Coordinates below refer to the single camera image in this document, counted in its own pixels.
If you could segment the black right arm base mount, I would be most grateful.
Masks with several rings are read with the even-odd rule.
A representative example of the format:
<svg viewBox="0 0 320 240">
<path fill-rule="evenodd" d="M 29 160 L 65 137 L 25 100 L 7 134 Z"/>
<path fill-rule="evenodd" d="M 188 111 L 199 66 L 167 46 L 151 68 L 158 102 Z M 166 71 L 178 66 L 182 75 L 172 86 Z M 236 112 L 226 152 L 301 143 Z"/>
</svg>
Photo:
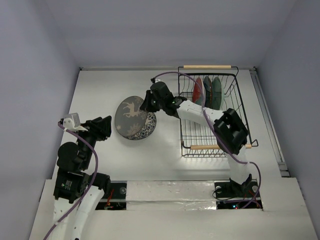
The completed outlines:
<svg viewBox="0 0 320 240">
<path fill-rule="evenodd" d="M 250 174 L 243 184 L 238 184 L 231 179 L 215 182 L 212 196 L 218 201 L 246 199 L 253 197 L 257 190 L 258 182 L 252 179 Z"/>
</svg>

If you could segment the red and teal flower plate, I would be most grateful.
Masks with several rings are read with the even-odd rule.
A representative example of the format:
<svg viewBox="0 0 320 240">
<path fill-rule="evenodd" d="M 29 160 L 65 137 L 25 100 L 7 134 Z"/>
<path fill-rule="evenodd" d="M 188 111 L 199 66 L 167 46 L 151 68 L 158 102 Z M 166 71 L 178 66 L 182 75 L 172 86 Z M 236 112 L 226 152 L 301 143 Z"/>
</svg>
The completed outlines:
<svg viewBox="0 0 320 240">
<path fill-rule="evenodd" d="M 202 78 L 198 77 L 193 87 L 192 102 L 201 106 L 205 98 L 206 93 L 204 83 Z"/>
</svg>

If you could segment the dark teal blossom plate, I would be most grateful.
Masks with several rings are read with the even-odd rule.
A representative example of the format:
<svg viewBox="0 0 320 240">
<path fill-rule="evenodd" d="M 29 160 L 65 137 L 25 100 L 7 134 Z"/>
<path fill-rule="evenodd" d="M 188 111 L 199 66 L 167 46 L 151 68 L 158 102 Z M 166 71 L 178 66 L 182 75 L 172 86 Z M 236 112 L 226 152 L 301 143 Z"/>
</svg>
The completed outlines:
<svg viewBox="0 0 320 240">
<path fill-rule="evenodd" d="M 203 79 L 205 89 L 205 107 L 211 108 L 213 103 L 213 84 L 209 76 L 205 76 Z"/>
</svg>

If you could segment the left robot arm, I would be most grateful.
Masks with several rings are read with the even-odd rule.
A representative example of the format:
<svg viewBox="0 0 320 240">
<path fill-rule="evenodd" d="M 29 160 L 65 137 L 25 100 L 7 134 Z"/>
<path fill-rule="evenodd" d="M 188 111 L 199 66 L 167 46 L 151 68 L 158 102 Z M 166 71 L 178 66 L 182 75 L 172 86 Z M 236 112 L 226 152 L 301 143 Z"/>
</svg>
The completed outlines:
<svg viewBox="0 0 320 240">
<path fill-rule="evenodd" d="M 80 240 L 99 201 L 111 191 L 110 176 L 98 172 L 97 142 L 112 133 L 111 116 L 80 122 L 77 113 L 64 116 L 58 127 L 76 137 L 57 152 L 52 227 L 46 240 Z"/>
</svg>

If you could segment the light green flower plate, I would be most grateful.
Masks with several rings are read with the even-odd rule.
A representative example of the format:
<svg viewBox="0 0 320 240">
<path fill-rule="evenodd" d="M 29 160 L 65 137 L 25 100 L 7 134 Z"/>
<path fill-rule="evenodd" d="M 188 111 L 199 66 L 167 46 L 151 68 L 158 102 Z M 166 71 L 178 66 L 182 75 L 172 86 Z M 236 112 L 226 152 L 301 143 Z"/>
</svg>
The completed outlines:
<svg viewBox="0 0 320 240">
<path fill-rule="evenodd" d="M 220 78 L 217 76 L 212 80 L 212 108 L 214 110 L 220 110 L 222 105 L 222 83 Z"/>
</svg>

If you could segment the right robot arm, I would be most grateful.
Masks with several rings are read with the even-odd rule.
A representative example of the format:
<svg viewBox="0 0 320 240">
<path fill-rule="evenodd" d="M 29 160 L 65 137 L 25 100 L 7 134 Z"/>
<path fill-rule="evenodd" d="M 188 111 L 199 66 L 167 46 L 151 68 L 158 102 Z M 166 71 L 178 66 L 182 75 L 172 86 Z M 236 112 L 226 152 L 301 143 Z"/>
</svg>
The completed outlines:
<svg viewBox="0 0 320 240">
<path fill-rule="evenodd" d="M 247 182 L 252 179 L 245 155 L 249 132 L 234 109 L 221 111 L 197 105 L 185 97 L 174 96 L 162 81 L 153 83 L 146 91 L 140 109 L 153 113 L 162 110 L 168 116 L 209 127 L 218 146 L 227 154 L 231 192 L 242 196 L 248 191 Z"/>
</svg>

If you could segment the blue floral white plate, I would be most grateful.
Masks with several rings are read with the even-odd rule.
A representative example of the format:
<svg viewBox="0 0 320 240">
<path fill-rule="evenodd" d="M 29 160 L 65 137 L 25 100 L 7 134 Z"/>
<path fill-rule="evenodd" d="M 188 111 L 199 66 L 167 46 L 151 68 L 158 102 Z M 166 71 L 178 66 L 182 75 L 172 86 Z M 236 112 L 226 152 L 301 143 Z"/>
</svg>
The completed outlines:
<svg viewBox="0 0 320 240">
<path fill-rule="evenodd" d="M 144 126 L 141 128 L 141 130 L 139 132 L 137 132 L 136 134 L 132 135 L 132 136 L 128 136 L 126 137 L 129 140 L 143 140 L 147 137 L 149 137 L 155 130 L 157 125 L 157 118 L 155 113 L 153 112 L 149 112 L 147 114 L 147 118 L 145 121 Z"/>
</svg>

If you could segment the grey deer plate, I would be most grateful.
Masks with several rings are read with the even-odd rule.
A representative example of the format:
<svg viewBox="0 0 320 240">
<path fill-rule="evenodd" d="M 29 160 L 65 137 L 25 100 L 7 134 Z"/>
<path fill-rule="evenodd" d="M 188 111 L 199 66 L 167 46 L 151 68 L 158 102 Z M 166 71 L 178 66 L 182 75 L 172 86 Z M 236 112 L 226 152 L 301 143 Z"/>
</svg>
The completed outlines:
<svg viewBox="0 0 320 240">
<path fill-rule="evenodd" d="M 132 137 L 144 127 L 148 114 L 145 110 L 140 109 L 143 101 L 140 96 L 134 95 L 124 99 L 118 106 L 114 124 L 121 136 Z"/>
</svg>

